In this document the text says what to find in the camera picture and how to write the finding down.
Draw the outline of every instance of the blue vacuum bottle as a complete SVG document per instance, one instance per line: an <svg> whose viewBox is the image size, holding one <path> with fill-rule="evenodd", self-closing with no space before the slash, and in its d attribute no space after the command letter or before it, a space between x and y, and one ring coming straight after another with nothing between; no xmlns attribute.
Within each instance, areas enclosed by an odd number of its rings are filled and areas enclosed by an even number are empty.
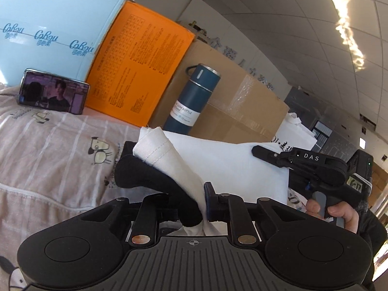
<svg viewBox="0 0 388 291"><path fill-rule="evenodd" d="M217 71L204 64L188 67L186 74L190 79L163 125L163 130L182 135L189 133L221 78Z"/></svg>

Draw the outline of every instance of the man on phone screen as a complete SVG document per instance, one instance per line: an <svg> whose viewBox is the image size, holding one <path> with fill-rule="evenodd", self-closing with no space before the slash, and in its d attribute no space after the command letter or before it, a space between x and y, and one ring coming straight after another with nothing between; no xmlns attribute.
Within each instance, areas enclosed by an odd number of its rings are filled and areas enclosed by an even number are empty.
<svg viewBox="0 0 388 291"><path fill-rule="evenodd" d="M63 97L63 93L65 93L66 90L65 81L57 80L55 89L57 90L57 95L48 99L48 108L53 111L69 112L70 104L67 99Z"/></svg>

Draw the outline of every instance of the orange box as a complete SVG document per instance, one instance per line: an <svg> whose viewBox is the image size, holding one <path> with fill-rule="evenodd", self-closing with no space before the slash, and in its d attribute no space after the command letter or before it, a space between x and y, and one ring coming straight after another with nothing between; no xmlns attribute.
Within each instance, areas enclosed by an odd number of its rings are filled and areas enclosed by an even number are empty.
<svg viewBox="0 0 388 291"><path fill-rule="evenodd" d="M126 2L94 59L86 106L146 126L194 34Z"/></svg>

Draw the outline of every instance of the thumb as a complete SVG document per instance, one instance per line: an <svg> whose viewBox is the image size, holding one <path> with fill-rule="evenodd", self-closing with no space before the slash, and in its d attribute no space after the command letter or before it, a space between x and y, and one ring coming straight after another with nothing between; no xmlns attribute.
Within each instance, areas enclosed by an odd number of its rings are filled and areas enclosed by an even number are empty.
<svg viewBox="0 0 388 291"><path fill-rule="evenodd" d="M328 207L327 211L333 217L344 218L345 229L357 233L358 213L347 202L341 201L335 206Z"/></svg>

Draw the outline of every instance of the video on phone screen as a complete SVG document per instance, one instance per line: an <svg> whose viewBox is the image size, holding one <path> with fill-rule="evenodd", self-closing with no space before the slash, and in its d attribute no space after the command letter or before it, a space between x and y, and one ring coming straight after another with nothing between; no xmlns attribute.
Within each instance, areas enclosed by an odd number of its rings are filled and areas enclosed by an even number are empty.
<svg viewBox="0 0 388 291"><path fill-rule="evenodd" d="M79 115L82 113L88 88L88 84L46 73L27 71L19 103Z"/></svg>

